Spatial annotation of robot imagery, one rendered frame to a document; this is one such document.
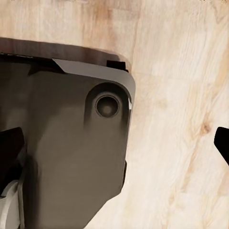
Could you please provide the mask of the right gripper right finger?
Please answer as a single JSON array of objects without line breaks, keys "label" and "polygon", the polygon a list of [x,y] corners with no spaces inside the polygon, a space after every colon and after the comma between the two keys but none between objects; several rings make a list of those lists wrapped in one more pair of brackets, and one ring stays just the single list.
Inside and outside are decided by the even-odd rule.
[{"label": "right gripper right finger", "polygon": [[229,129],[218,127],[215,133],[214,145],[221,153],[227,164],[229,165]]}]

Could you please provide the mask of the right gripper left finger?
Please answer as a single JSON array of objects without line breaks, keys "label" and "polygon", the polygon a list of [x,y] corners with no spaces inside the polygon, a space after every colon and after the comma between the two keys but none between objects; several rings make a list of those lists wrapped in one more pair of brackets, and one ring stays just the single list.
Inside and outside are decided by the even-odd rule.
[{"label": "right gripper left finger", "polygon": [[0,132],[0,184],[25,145],[21,127]]}]

